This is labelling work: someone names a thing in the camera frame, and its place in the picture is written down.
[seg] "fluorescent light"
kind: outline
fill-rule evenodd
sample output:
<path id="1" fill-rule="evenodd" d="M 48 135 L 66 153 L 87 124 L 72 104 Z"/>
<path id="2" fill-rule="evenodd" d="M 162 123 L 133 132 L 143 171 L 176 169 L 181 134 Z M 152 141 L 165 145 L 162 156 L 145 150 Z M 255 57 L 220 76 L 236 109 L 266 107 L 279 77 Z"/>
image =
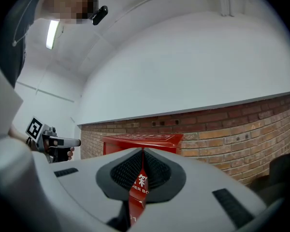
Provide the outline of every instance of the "fluorescent light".
<path id="1" fill-rule="evenodd" d="M 58 24 L 59 24 L 58 21 L 51 21 L 49 24 L 46 47 L 50 50 L 53 49 L 54 46 L 55 34 L 57 31 Z"/>

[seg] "person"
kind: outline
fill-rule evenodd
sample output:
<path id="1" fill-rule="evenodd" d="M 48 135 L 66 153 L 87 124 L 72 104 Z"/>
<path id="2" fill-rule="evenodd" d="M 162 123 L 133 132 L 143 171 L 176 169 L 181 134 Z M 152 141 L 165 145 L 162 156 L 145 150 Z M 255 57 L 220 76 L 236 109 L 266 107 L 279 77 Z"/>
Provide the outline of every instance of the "person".
<path id="1" fill-rule="evenodd" d="M 0 5 L 0 69 L 13 88 L 26 58 L 26 34 L 34 21 L 58 20 L 64 24 L 78 24 L 91 18 L 98 8 L 98 0 L 5 0 Z M 9 135 L 26 143 L 27 137 L 15 126 Z M 72 159 L 74 148 L 68 152 Z"/>

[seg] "red box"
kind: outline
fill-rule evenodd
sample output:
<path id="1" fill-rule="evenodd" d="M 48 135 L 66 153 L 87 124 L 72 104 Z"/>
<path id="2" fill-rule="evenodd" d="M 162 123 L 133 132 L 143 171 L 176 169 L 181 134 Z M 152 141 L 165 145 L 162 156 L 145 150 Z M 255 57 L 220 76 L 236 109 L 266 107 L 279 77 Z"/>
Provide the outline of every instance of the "red box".
<path id="1" fill-rule="evenodd" d="M 124 149 L 148 147 L 168 152 L 178 152 L 183 134 L 123 134 L 102 138 L 103 154 L 108 155 Z"/>
<path id="2" fill-rule="evenodd" d="M 183 134 L 124 134 L 103 137 L 103 154 L 108 155 L 135 147 L 149 147 L 177 153 Z M 142 168 L 129 191 L 129 214 L 133 225 L 145 209 L 148 194 L 147 175 Z"/>

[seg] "curved ceiling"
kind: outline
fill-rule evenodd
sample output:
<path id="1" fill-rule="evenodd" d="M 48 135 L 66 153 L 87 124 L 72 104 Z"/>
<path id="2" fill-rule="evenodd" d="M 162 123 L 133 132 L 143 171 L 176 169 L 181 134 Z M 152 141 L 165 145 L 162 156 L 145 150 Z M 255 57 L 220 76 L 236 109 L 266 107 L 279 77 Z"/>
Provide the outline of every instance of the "curved ceiling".
<path id="1" fill-rule="evenodd" d="M 197 12 L 221 12 L 221 0 L 99 0 L 109 14 L 97 26 L 59 26 L 53 50 L 45 47 L 49 21 L 39 20 L 29 30 L 28 61 L 35 56 L 58 64 L 86 79 L 92 71 L 128 38 L 166 19 Z M 232 0 L 234 13 L 247 13 L 251 0 Z"/>

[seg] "brick wall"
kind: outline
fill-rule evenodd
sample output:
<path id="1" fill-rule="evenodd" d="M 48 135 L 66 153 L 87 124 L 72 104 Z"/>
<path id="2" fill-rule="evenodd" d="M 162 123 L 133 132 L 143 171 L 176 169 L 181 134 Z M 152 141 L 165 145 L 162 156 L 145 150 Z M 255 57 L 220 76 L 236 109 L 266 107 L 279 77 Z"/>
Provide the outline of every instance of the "brick wall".
<path id="1" fill-rule="evenodd" d="M 290 95 L 242 105 L 82 126 L 81 158 L 103 154 L 102 137 L 183 133 L 180 154 L 215 165 L 247 184 L 290 152 Z"/>

